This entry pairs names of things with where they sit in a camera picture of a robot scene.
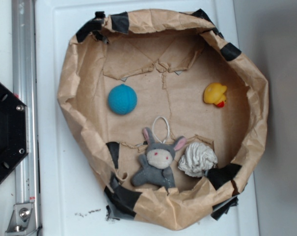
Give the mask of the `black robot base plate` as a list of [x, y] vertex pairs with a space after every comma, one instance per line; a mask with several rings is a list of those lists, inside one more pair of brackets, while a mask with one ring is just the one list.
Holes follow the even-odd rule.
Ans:
[[0, 82], [0, 185], [27, 153], [27, 106]]

